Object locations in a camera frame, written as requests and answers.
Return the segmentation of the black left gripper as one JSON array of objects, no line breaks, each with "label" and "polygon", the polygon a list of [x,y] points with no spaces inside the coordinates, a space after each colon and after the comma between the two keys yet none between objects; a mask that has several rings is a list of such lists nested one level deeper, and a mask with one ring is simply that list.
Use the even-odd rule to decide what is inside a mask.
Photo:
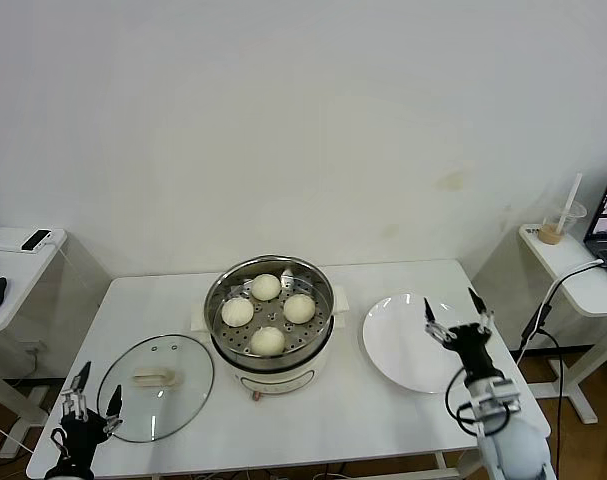
[{"label": "black left gripper", "polygon": [[97,446],[108,439],[122,424],[122,386],[118,385],[109,400],[106,420],[92,410],[87,411],[84,389],[87,384],[91,363],[86,362],[80,372],[73,377],[69,387],[61,391],[63,416],[61,427],[65,432],[64,452],[58,463],[69,463],[90,468]]}]

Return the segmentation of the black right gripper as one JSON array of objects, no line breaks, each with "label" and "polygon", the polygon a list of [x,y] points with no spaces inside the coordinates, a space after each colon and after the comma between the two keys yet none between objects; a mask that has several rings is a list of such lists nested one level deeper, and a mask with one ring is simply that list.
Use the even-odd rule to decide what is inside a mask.
[{"label": "black right gripper", "polygon": [[472,288],[469,288],[468,292],[479,315],[479,323],[447,329],[436,321],[427,298],[424,298],[424,318],[427,334],[459,356],[465,372],[464,382],[474,383],[497,377],[498,370],[486,349],[491,337],[494,311],[487,308],[484,300]]}]

